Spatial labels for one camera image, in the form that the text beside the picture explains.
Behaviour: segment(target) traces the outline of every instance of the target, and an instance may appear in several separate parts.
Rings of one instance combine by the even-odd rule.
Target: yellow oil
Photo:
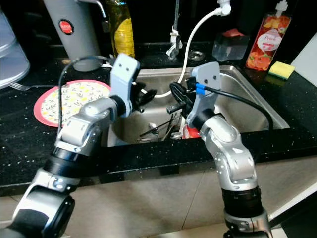
[[[115,56],[125,53],[134,57],[134,42],[130,12],[122,0],[106,0],[110,17],[111,43]]]

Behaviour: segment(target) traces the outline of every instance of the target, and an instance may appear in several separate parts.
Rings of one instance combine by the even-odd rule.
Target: black cable
[[[228,92],[225,92],[225,91],[221,91],[221,90],[217,90],[217,89],[214,89],[214,88],[209,88],[207,86],[205,86],[205,90],[213,92],[213,93],[217,93],[217,94],[229,97],[229,98],[236,99],[236,100],[238,100],[240,102],[248,104],[251,107],[254,107],[255,109],[259,110],[261,113],[263,113],[263,115],[266,117],[267,122],[268,122],[268,130],[269,131],[273,130],[273,120],[272,120],[271,115],[263,107],[259,106],[258,104],[254,103],[254,102],[252,102],[252,101],[250,101],[248,99],[245,99],[243,97],[240,97],[238,95],[235,95],[235,94],[232,94],[232,93],[228,93]]]
[[[87,60],[87,59],[97,59],[97,60],[106,60],[106,61],[109,61],[109,59],[107,57],[104,57],[104,56],[85,56],[85,57],[81,57],[81,58],[77,58],[77,59],[74,59],[70,64],[66,65],[65,68],[63,69],[62,73],[60,74],[59,76],[59,79],[58,79],[58,129],[57,129],[57,136],[56,138],[58,138],[58,135],[60,133],[60,130],[62,128],[62,99],[61,99],[61,83],[62,83],[62,80],[65,76],[65,74],[67,73],[67,70],[73,66],[74,64],[78,63],[79,61],[82,61],[82,60]]]

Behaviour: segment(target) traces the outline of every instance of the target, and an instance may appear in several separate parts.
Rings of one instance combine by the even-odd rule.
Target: blue clip
[[[202,84],[196,84],[196,94],[205,95],[205,86]]]

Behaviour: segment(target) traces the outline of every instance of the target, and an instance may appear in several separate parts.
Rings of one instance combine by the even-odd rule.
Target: fork
[[[20,90],[20,91],[27,91],[30,88],[52,88],[55,87],[56,85],[32,85],[32,86],[25,86],[19,83],[10,83],[9,87]]]

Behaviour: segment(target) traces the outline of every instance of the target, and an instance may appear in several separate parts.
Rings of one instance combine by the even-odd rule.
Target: faucet
[[[175,16],[174,16],[174,25],[172,26],[172,32],[170,33],[170,42],[171,47],[168,51],[166,51],[166,54],[169,56],[171,60],[176,59],[176,56],[179,53],[179,49],[183,47],[183,43],[180,40],[180,35],[177,31],[178,27],[178,17],[179,17],[179,2],[180,0],[176,0],[175,3]]]

